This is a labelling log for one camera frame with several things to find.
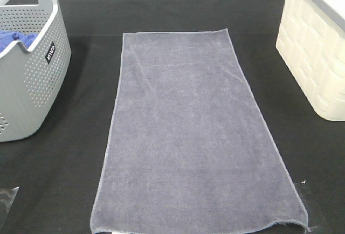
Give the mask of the grey towel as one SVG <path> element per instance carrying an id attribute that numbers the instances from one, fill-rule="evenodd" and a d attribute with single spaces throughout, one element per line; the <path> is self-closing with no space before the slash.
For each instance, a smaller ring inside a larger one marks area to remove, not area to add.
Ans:
<path id="1" fill-rule="evenodd" d="M 253 233 L 308 214 L 227 29 L 122 37 L 93 233 Z"/>

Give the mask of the blue towel in basket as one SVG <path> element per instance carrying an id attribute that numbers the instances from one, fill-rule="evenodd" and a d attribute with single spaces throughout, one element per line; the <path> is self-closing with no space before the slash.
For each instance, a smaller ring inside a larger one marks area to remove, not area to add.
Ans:
<path id="1" fill-rule="evenodd" d="M 1 44 L 0 44 L 0 52 L 4 51 L 7 46 L 9 46 L 14 41 L 20 41 L 22 44 L 28 49 L 36 37 L 38 36 L 37 33 L 31 33 L 25 35 L 20 32 L 9 32 L 9 31 L 1 31 Z"/>

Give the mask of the grey perforated laundry basket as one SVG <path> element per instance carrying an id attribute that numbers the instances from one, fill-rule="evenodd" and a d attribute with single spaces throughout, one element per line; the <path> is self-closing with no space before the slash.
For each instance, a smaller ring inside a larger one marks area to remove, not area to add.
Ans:
<path id="1" fill-rule="evenodd" d="M 1 52 L 1 142 L 34 134 L 64 81 L 71 48 L 59 0 L 1 5 L 1 31 L 38 36 L 27 49 L 14 41 Z"/>

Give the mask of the cream plastic storage box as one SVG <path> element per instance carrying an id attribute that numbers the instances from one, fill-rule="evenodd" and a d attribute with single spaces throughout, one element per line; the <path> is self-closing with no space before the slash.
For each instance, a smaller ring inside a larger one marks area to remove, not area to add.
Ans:
<path id="1" fill-rule="evenodd" d="M 316 114 L 344 121 L 344 0 L 285 0 L 276 48 Z"/>

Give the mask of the left clear tape strip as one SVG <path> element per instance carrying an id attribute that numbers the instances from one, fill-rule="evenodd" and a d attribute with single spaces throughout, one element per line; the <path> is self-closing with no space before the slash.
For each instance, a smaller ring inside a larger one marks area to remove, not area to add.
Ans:
<path id="1" fill-rule="evenodd" d="M 0 189 L 0 226 L 1 228 L 9 214 L 9 211 L 16 198 L 18 190 L 19 190 L 19 187 L 15 187 L 13 189 L 10 189 L 10 188 Z"/>

